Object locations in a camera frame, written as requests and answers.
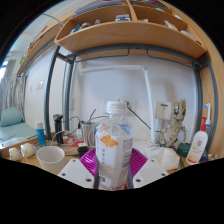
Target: plastic bottle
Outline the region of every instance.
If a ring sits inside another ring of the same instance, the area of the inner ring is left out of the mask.
[[[100,190],[123,190],[132,154],[134,129],[128,123],[127,103],[107,102],[108,118],[97,126],[96,157]]]
[[[201,130],[198,131],[193,138],[193,142],[191,144],[191,148],[189,150],[189,153],[187,155],[186,158],[186,162],[189,165],[194,165],[194,164],[198,164],[198,162],[200,161],[202,154],[205,150],[205,146],[207,144],[208,141],[208,135],[205,132],[206,130],[206,125],[205,125],[205,120],[206,117],[202,117],[202,119],[204,119],[204,123],[201,126]]]
[[[37,132],[37,138],[38,138],[40,146],[45,146],[46,142],[44,138],[43,122],[36,121],[36,132]]]

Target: orange label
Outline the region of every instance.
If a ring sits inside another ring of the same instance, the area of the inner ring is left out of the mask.
[[[106,136],[100,138],[100,141],[103,142],[106,145],[106,147],[109,146],[112,148],[112,147],[118,145],[118,142],[116,142],[114,139],[112,139],[110,135],[106,135]]]
[[[188,161],[191,162],[191,163],[196,163],[196,161],[193,161],[193,160],[190,160],[190,159],[188,159]]]

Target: curtain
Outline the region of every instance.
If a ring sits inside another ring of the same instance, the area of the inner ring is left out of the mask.
[[[11,77],[15,63],[16,63],[16,60],[9,60],[7,66],[6,66],[4,78]]]
[[[26,75],[19,78],[3,78],[0,83],[0,116],[2,110],[9,107],[17,107],[24,120],[24,93],[26,85]]]

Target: black metal pole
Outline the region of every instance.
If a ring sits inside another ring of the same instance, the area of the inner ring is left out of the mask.
[[[65,120],[65,130],[69,130],[69,99],[70,99],[70,88],[71,88],[71,79],[72,72],[74,67],[76,57],[74,57],[69,63],[68,76],[65,83],[65,96],[64,96],[64,120]]]
[[[60,46],[57,46],[53,52],[53,56],[50,62],[50,68],[48,72],[48,77],[45,85],[45,94],[44,94],[44,125],[45,125],[45,133],[48,140],[51,140],[51,128],[49,121],[49,99],[50,99],[50,88],[51,88],[51,78],[55,66],[55,62],[57,59],[58,52],[60,50]]]
[[[209,138],[207,146],[206,146],[206,151],[208,152],[212,145],[212,142],[213,142],[213,138],[215,135],[215,129],[216,129],[216,125],[217,125],[217,119],[218,119],[218,90],[217,90],[217,84],[216,84],[216,80],[215,80],[214,71],[213,71],[212,65],[210,63],[208,54],[206,53],[205,56],[206,56],[207,64],[208,64],[208,67],[209,67],[209,70],[211,73],[211,77],[212,77],[214,98],[215,98],[214,119],[213,119],[213,124],[212,124],[212,130],[211,130],[210,138]]]
[[[198,117],[197,117],[197,123],[196,123],[196,129],[195,133],[200,130],[201,127],[201,117],[202,117],[202,102],[203,102],[203,97],[202,97],[202,86],[201,86],[201,77],[200,77],[200,72],[199,72],[199,67],[196,64],[193,64],[193,69],[196,77],[196,83],[197,83],[197,95],[198,95]]]

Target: white cup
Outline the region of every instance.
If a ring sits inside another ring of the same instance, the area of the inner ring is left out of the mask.
[[[17,161],[22,158],[22,156],[17,148],[9,149],[9,157],[10,157],[10,160],[13,160],[13,161]]]
[[[21,153],[23,154],[23,157],[32,156],[35,153],[33,149],[33,145],[31,145],[30,143],[25,143],[24,145],[22,145]]]
[[[36,156],[41,167],[55,175],[58,175],[67,164],[65,152],[56,146],[46,146],[40,148],[37,151]]]

